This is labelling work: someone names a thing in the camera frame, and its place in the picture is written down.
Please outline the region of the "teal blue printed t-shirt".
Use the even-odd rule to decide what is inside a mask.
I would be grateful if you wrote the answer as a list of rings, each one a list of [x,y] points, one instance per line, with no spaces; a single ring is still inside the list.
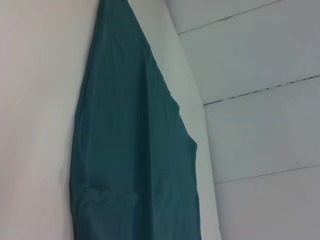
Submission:
[[[100,0],[74,116],[75,240],[202,240],[196,155],[128,0]]]

